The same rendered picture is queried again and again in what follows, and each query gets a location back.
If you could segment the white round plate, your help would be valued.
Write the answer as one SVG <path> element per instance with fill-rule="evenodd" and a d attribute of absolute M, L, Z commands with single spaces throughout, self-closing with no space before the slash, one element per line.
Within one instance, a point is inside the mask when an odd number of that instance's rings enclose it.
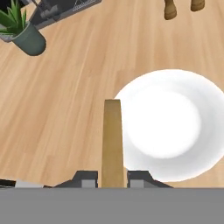
<path fill-rule="evenodd" d="M 143 74 L 115 96 L 124 166 L 161 182 L 195 178 L 224 158 L 224 91 L 186 70 Z"/>

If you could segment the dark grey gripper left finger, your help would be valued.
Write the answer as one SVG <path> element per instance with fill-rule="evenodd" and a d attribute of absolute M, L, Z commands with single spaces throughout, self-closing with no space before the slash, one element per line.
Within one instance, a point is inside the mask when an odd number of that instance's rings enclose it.
<path fill-rule="evenodd" d="M 58 184 L 60 188 L 97 188 L 98 171 L 77 171 L 73 178 Z"/>

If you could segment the green plant in grey pot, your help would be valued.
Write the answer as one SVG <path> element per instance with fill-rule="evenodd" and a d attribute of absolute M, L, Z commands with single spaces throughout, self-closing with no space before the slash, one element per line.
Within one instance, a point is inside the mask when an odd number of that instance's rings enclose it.
<path fill-rule="evenodd" d="M 39 56 L 46 49 L 46 39 L 35 25 L 21 12 L 18 0 L 10 0 L 10 7 L 0 10 L 0 34 L 10 36 L 10 41 L 29 56 Z"/>

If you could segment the brown wooden shaker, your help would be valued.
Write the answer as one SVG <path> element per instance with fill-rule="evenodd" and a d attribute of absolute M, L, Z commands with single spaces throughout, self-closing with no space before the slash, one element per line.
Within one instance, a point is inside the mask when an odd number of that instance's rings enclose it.
<path fill-rule="evenodd" d="M 191 0 L 191 11 L 201 11 L 205 7 L 205 0 Z"/>
<path fill-rule="evenodd" d="M 171 20 L 177 16 L 177 9 L 173 0 L 164 0 L 164 19 Z"/>

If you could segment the brown bread slice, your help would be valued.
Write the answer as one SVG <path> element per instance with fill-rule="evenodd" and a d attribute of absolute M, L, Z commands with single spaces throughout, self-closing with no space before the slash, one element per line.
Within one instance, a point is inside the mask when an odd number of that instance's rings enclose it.
<path fill-rule="evenodd" d="M 124 187 L 123 131 L 119 100 L 106 100 L 104 102 L 101 187 Z"/>

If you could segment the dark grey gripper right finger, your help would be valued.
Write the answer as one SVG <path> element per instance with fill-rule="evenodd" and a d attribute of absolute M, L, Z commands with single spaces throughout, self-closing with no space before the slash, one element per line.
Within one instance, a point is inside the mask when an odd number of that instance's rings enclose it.
<path fill-rule="evenodd" d="M 155 180 L 148 171 L 127 171 L 128 188 L 170 188 L 169 185 Z"/>

